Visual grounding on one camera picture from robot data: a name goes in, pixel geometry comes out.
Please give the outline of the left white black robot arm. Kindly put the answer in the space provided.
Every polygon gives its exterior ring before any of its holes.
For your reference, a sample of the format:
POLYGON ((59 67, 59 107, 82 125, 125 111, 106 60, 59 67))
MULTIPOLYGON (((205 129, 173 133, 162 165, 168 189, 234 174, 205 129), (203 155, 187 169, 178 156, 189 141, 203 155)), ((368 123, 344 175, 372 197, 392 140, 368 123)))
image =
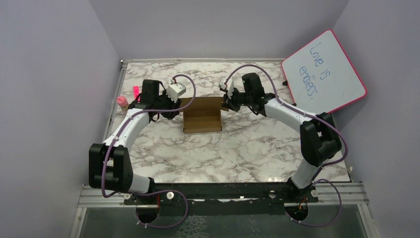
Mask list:
POLYGON ((140 132, 154 116, 173 119, 179 114, 180 96, 186 92, 182 83, 172 82, 162 92, 162 82, 146 79, 138 97, 128 105, 126 116, 116 131, 101 144, 89 149, 89 186, 121 193, 137 193, 143 203, 156 196, 152 178, 135 175, 129 151, 140 132))

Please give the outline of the brown cardboard box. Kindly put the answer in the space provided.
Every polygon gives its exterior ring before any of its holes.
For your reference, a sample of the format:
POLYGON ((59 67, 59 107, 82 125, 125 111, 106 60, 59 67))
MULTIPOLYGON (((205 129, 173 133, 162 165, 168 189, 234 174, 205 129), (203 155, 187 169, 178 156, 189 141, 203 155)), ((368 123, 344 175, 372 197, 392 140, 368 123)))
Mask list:
POLYGON ((185 134, 222 131, 221 112, 229 110, 223 107, 222 97, 183 98, 181 107, 188 103, 190 105, 181 111, 185 134))

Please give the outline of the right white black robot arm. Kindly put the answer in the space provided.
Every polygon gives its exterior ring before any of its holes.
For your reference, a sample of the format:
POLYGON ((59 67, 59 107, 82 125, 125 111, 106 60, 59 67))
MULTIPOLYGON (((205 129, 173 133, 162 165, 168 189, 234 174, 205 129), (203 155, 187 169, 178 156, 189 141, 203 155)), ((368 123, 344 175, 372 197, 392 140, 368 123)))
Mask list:
POLYGON ((334 131, 332 116, 328 113, 304 113, 279 99, 277 94, 265 92, 256 73, 243 75, 242 83, 245 90, 240 92, 233 83, 220 81, 220 90, 225 93, 224 107, 235 112, 241 107, 248 107, 254 114, 280 121, 300 134, 303 160, 288 179, 286 187, 287 198, 297 202, 305 196, 322 164, 342 148, 334 131))

